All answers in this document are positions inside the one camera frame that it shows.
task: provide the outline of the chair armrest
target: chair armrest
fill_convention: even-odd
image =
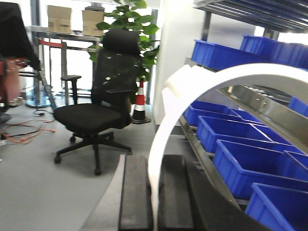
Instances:
[[[77,79],[81,78],[81,76],[78,75],[69,75],[69,76],[62,76],[61,80],[63,81],[77,81]]]
[[[72,90],[73,90],[73,100],[74,104],[77,104],[77,80],[81,78],[78,75],[69,75],[69,76],[62,76],[61,80],[63,81],[71,81],[72,82]]]
[[[108,93],[131,93],[134,92],[134,90],[127,90],[127,89],[111,89],[107,90]]]

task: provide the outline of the chair backrest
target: chair backrest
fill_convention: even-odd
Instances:
[[[134,92],[142,66],[138,41],[136,31],[109,30],[103,37],[92,83],[92,103],[107,102],[121,112],[122,127],[130,123],[128,94]]]

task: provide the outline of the orange and white traffic cone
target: orange and white traffic cone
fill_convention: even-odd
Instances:
[[[133,124],[145,124],[150,122],[151,119],[145,116],[144,94],[143,94],[143,80],[140,81],[138,93],[136,96],[136,104],[134,107],[131,122]]]

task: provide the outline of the blue plastic bin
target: blue plastic bin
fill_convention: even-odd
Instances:
[[[232,109],[232,111],[235,114],[238,114],[242,118],[243,122],[245,122],[245,123],[262,125],[262,122],[260,120],[258,120],[257,118],[255,118],[253,115],[251,115],[250,113],[248,113],[246,111],[237,110],[237,109]]]
[[[260,130],[263,132],[265,135],[267,135],[272,141],[277,142],[277,143],[284,143],[287,145],[291,145],[290,142],[286,141],[284,138],[282,138],[280,135],[278,135],[276,132],[274,132],[272,129],[270,129],[267,126],[262,126],[262,125],[253,125],[256,129]]]
[[[292,96],[289,102],[288,107],[293,111],[296,111],[303,116],[308,117],[308,106],[303,101],[299,100],[298,98]]]
[[[227,106],[204,101],[194,101],[183,113],[191,126],[198,125],[198,116],[208,116],[220,119],[241,121],[242,119]]]
[[[267,37],[244,35],[240,50],[270,58],[277,41]]]
[[[308,230],[308,192],[254,183],[245,210],[274,231]]]
[[[207,152],[216,151],[216,140],[227,140],[250,145],[272,142],[251,124],[206,116],[199,116],[196,136]]]
[[[277,42],[271,53],[270,62],[306,68],[308,46],[300,43]]]
[[[217,141],[213,163],[234,197],[249,199],[252,183],[308,191],[308,172],[285,153]]]
[[[297,160],[300,164],[303,165],[303,167],[307,170],[308,172],[308,155],[303,154],[303,153],[295,153],[292,151],[285,151],[288,155],[291,156],[291,158],[294,158]]]
[[[195,39],[192,54],[193,61],[216,70],[241,64],[265,62],[259,55],[197,39]]]

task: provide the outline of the chair caster wheel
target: chair caster wheel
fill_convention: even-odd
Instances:
[[[58,155],[58,156],[56,156],[56,157],[54,158],[53,161],[54,161],[55,164],[59,164],[59,163],[61,163],[61,160],[62,160],[61,157]]]
[[[101,171],[100,168],[96,168],[96,169],[94,170],[94,174],[95,174],[96,176],[100,175],[101,173],[102,173],[102,171]]]
[[[76,141],[76,137],[75,137],[75,136],[72,136],[71,138],[69,138],[69,141],[70,141],[70,142],[75,142],[75,141]]]

